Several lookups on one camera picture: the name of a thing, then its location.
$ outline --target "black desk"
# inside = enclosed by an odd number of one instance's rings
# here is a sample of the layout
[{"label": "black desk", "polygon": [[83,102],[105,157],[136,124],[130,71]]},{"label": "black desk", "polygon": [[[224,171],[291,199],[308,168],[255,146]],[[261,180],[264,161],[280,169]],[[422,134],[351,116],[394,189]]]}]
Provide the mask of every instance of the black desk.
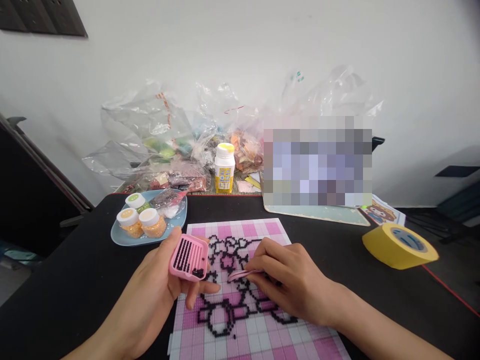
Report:
[{"label": "black desk", "polygon": [[[125,197],[107,196],[0,308],[2,359],[58,359],[101,325],[145,254],[158,246],[111,241]],[[326,276],[452,357],[478,359],[480,318],[423,268],[398,271],[373,258],[361,240],[372,227],[269,213],[260,197],[189,196],[188,202],[186,224],[280,218]],[[145,359],[166,358],[173,318],[172,312]],[[342,340],[353,359],[364,358]]]}]

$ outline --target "pink grid paper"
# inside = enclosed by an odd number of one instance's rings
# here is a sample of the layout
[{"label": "pink grid paper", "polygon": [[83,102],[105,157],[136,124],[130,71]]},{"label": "pink grid paper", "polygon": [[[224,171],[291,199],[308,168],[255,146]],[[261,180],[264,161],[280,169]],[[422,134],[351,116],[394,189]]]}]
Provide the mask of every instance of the pink grid paper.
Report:
[{"label": "pink grid paper", "polygon": [[[246,261],[253,256],[263,237],[269,237],[282,245],[291,244],[278,218],[189,224],[186,233],[211,238],[209,260],[214,256],[214,251],[220,249],[230,253],[234,250],[226,239],[237,240],[240,244],[252,241],[245,249],[238,250],[239,256]],[[221,284],[220,293],[205,295],[204,299],[199,297],[193,311],[185,308],[185,295],[178,298],[168,349],[170,360],[350,359],[335,330],[318,327],[301,319],[283,324],[278,319],[288,322],[292,318],[280,309],[273,312],[276,319],[269,311],[256,311],[258,306],[260,309],[271,309],[275,304],[266,299],[252,283],[249,283],[251,292],[246,292],[242,307],[231,309],[217,305],[209,314],[209,310],[205,310],[206,302],[228,302],[234,305],[242,300],[236,286],[245,285],[228,284],[228,272],[222,270],[221,262],[224,266],[241,270],[238,260],[230,261],[228,257],[214,256],[210,272],[217,273],[216,281]],[[233,325],[228,324],[232,317],[245,317],[246,309],[252,312],[247,318],[236,319]],[[227,335],[218,335],[225,330]]]}]

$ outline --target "yellow tape roll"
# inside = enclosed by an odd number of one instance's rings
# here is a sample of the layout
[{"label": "yellow tape roll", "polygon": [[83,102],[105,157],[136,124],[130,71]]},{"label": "yellow tape roll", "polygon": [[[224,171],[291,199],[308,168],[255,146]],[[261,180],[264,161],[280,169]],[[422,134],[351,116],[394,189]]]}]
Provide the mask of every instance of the yellow tape roll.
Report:
[{"label": "yellow tape roll", "polygon": [[438,260],[435,248],[405,226],[385,223],[362,236],[363,245],[382,263],[403,270]]}]

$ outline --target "blue plate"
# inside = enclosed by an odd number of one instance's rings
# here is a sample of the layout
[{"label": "blue plate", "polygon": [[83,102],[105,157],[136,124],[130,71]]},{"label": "blue plate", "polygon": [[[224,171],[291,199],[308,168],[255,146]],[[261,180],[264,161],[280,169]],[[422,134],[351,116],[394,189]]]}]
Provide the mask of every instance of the blue plate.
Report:
[{"label": "blue plate", "polygon": [[[152,191],[145,191],[141,194],[145,198],[145,200],[150,201],[158,194],[160,194],[164,190],[152,190]],[[179,193],[180,190],[173,189],[173,191]],[[161,237],[146,237],[142,235],[138,239],[131,238],[128,236],[125,231],[122,230],[120,227],[119,222],[115,219],[113,226],[111,227],[110,236],[113,242],[120,246],[138,246],[144,244],[153,244],[161,242],[162,240],[166,239],[170,233],[172,232],[173,228],[176,226],[183,227],[185,224],[185,219],[187,218],[187,197],[185,196],[182,200],[182,203],[185,204],[185,207],[172,219],[165,218],[166,222],[166,230]],[[122,210],[127,209],[128,205],[125,204],[122,207]]]}]

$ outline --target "plastic bag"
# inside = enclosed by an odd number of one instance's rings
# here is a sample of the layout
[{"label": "plastic bag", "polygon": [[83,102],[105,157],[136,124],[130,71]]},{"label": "plastic bag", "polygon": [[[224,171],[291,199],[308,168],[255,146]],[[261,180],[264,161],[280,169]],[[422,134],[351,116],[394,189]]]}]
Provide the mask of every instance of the plastic bag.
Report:
[{"label": "plastic bag", "polygon": [[102,105],[101,120],[110,137],[123,141],[125,131],[135,133],[142,145],[170,160],[176,154],[189,159],[194,145],[192,127],[173,96],[154,80],[139,91],[130,91]]},{"label": "plastic bag", "polygon": [[163,190],[170,188],[169,179],[165,171],[157,172],[159,169],[156,166],[151,166],[150,169],[154,169],[155,172],[147,172],[142,174],[136,185],[142,189],[142,191],[151,190]]},{"label": "plastic bag", "polygon": [[199,113],[192,122],[195,145],[191,157],[214,172],[217,145],[230,142],[229,130],[243,106],[227,83],[217,89],[197,83],[196,88]]},{"label": "plastic bag", "polygon": [[230,131],[235,148],[235,167],[244,174],[260,171],[264,167],[264,124],[258,114],[240,118]]},{"label": "plastic bag", "polygon": [[207,191],[212,178],[200,163],[192,161],[172,161],[167,173],[172,188],[186,188],[189,193]]},{"label": "plastic bag", "polygon": [[182,200],[187,193],[188,191],[176,192],[167,189],[150,200],[150,205],[157,210],[160,216],[172,219],[185,207]]},{"label": "plastic bag", "polygon": [[276,114],[304,116],[375,116],[383,101],[372,95],[351,66],[335,67],[328,78],[302,94],[305,76],[297,71],[287,77]]},{"label": "plastic bag", "polygon": [[82,161],[95,173],[127,180],[132,175],[145,172],[145,167],[140,165],[149,157],[148,153],[133,151],[127,144],[109,141],[105,146],[82,158]]},{"label": "plastic bag", "polygon": [[263,122],[257,109],[241,104],[227,83],[215,90],[197,84],[197,93],[204,125],[192,157],[207,169],[214,170],[217,145],[232,143],[237,169],[245,174],[260,170],[263,167]]}]

